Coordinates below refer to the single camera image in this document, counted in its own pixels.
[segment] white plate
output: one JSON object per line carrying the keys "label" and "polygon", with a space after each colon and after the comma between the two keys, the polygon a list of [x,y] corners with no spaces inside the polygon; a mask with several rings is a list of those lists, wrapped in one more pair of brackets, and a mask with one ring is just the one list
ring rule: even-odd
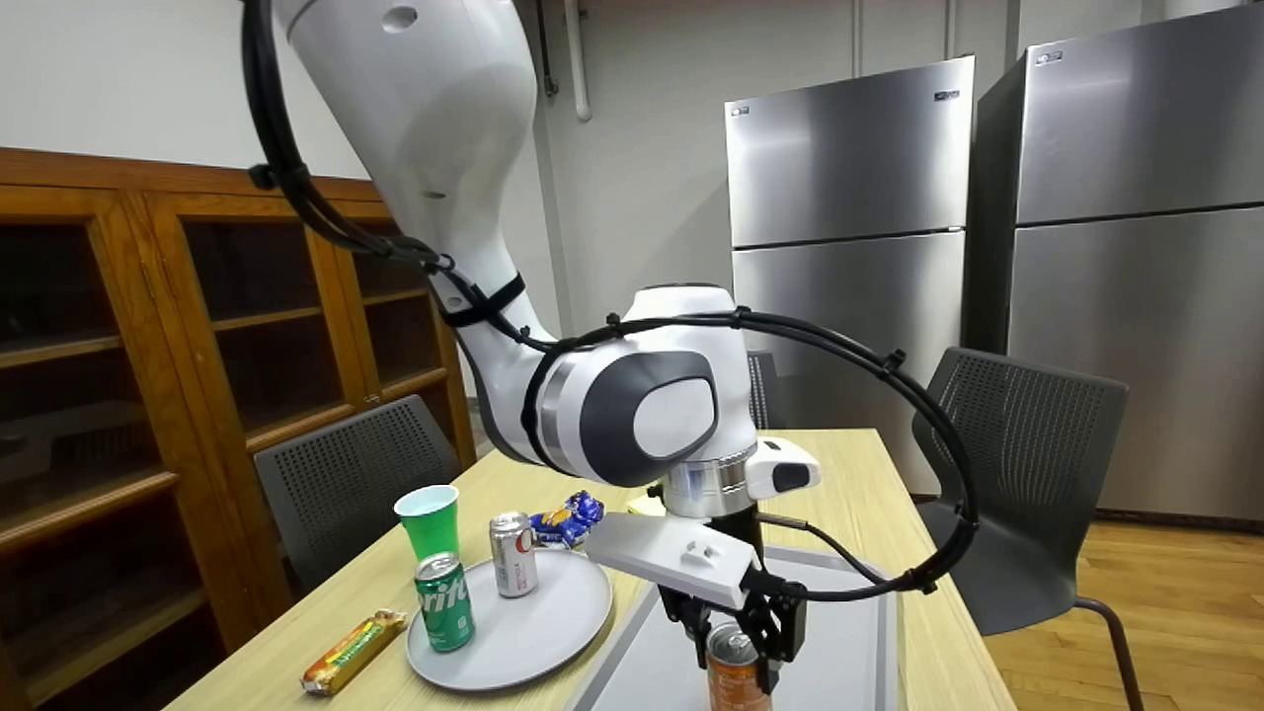
{"label": "white plate", "polygon": [[579,554],[536,547],[540,585],[503,600],[493,563],[467,567],[473,639],[435,655],[422,617],[406,626],[406,663],[435,685],[493,689],[536,680],[575,658],[613,609],[606,572]]}

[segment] metal tray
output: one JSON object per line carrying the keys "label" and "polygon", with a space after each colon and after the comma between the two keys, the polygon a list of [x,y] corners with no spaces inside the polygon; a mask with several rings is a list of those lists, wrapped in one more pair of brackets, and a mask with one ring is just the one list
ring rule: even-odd
{"label": "metal tray", "polygon": [[[810,588],[869,585],[838,558],[802,547],[765,547],[765,567]],[[896,600],[810,605],[806,639],[796,663],[783,663],[773,707],[900,707],[900,622]],[[706,672],[681,622],[663,617],[661,592],[636,605],[617,649],[582,685],[582,711],[706,711]]]}

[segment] refrigerator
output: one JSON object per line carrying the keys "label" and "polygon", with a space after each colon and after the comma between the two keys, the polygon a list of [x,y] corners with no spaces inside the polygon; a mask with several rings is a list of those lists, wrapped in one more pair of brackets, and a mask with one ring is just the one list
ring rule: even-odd
{"label": "refrigerator", "polygon": [[977,333],[1132,383],[1104,509],[1264,521],[1264,6],[1034,44],[977,131]]}
{"label": "refrigerator", "polygon": [[[904,352],[960,342],[977,57],[726,104],[735,296]],[[762,426],[876,426],[920,495],[913,405],[792,339],[747,335]]]}

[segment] can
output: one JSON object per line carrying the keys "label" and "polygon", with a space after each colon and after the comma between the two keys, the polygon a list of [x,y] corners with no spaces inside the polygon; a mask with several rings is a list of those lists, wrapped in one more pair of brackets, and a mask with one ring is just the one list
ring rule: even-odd
{"label": "can", "polygon": [[536,554],[517,509],[492,517],[492,558],[507,600],[530,597],[540,585]]}
{"label": "can", "polygon": [[772,700],[760,685],[760,649],[742,626],[706,635],[706,685],[711,711],[772,711]]}
{"label": "can", "polygon": [[418,563],[415,585],[432,649],[439,655],[467,649],[473,639],[473,609],[461,562],[456,554],[435,554]]}
{"label": "can", "polygon": [[339,645],[331,645],[302,680],[310,695],[345,689],[403,626],[395,613],[373,613]]}

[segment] blue wrapper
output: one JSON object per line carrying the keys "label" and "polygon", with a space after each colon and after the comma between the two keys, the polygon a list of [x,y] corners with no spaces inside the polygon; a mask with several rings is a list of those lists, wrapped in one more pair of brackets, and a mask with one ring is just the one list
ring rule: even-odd
{"label": "blue wrapper", "polygon": [[565,496],[563,509],[530,513],[530,530],[536,546],[569,547],[590,535],[590,530],[606,517],[606,502],[590,491]]}

